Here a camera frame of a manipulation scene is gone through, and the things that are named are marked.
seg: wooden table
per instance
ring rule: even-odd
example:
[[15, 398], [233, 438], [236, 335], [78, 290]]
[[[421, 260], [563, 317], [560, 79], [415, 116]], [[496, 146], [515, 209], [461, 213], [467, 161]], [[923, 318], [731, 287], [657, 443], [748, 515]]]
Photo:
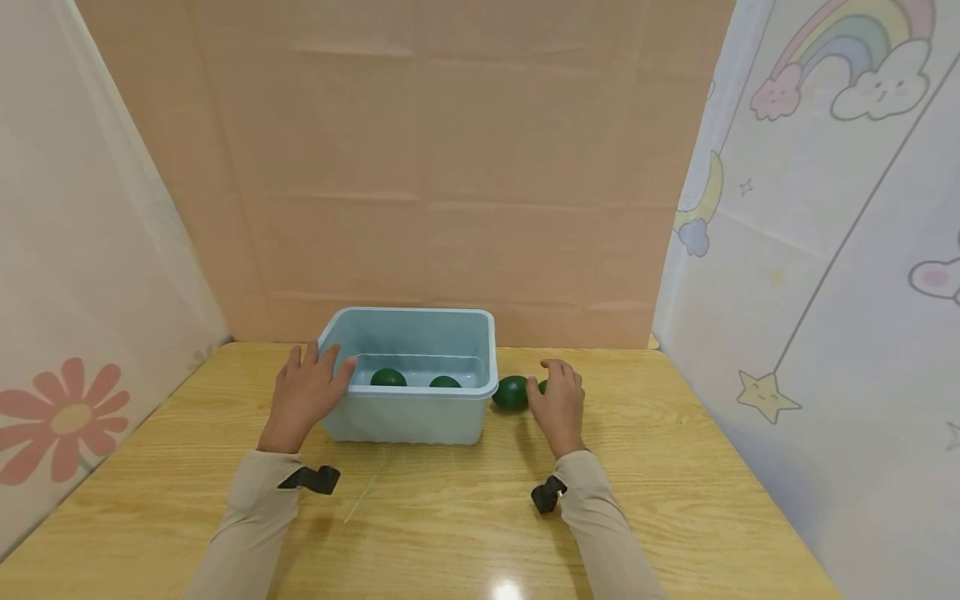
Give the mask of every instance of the wooden table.
[[[179, 598], [287, 349], [221, 348], [0, 564], [0, 596]], [[501, 348], [500, 372], [540, 373], [547, 354], [583, 374], [585, 438], [671, 598], [839, 597], [663, 354]], [[590, 597], [559, 514], [530, 501], [553, 460], [529, 413], [490, 411], [470, 447], [335, 444], [318, 427], [303, 454], [343, 476], [301, 493], [274, 597]]]

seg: light blue plastic box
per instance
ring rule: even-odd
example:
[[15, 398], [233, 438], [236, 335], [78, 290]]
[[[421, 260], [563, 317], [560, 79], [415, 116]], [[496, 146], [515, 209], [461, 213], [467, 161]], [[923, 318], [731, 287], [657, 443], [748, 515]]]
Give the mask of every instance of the light blue plastic box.
[[[485, 310], [350, 307], [333, 316], [320, 352], [340, 343], [337, 367], [357, 369], [347, 395], [321, 423], [337, 442], [476, 444], [496, 392], [493, 315]], [[385, 367], [407, 387], [372, 386]], [[462, 388], [431, 388], [449, 375]]]

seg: black tracker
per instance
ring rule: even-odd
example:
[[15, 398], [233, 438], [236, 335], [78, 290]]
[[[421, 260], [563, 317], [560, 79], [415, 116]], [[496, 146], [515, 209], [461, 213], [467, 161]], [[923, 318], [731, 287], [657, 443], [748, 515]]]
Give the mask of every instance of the black tracker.
[[323, 465], [317, 470], [310, 467], [300, 467], [277, 487], [281, 490], [307, 488], [311, 492], [331, 495], [333, 489], [337, 487], [338, 481], [340, 481], [340, 471], [336, 468], [327, 465]]
[[537, 506], [537, 511], [541, 515], [552, 513], [557, 508], [557, 500], [566, 493], [566, 484], [557, 478], [556, 475], [550, 475], [546, 481], [536, 486], [530, 497]]

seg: flower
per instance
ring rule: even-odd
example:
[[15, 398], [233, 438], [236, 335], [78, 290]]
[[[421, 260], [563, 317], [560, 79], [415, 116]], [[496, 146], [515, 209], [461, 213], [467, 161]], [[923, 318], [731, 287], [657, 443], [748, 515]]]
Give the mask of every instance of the flower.
[[25, 482], [54, 444], [51, 477], [55, 483], [68, 481], [80, 465], [80, 442], [93, 454], [107, 456], [116, 448], [108, 432], [122, 433], [130, 424], [123, 417], [108, 417], [130, 401], [126, 391], [107, 398], [120, 380], [119, 367], [100, 369], [86, 393], [83, 360], [64, 361], [60, 375], [42, 372], [34, 377], [42, 397], [23, 390], [0, 392], [0, 415], [27, 420], [0, 428], [0, 450], [29, 442], [0, 470], [0, 484]]
[[206, 345], [206, 353], [202, 350], [197, 350], [193, 353], [193, 362], [186, 366], [186, 369], [190, 372], [194, 372], [204, 365], [204, 363], [210, 360], [210, 357], [213, 356], [213, 345]]

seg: white curtain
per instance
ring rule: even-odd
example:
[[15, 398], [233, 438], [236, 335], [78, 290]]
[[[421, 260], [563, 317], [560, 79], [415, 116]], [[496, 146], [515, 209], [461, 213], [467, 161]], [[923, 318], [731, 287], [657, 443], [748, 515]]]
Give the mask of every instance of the white curtain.
[[0, 557], [227, 338], [73, 3], [0, 7]]
[[660, 291], [664, 351], [851, 599], [960, 597], [958, 58], [955, 0], [741, 0]]

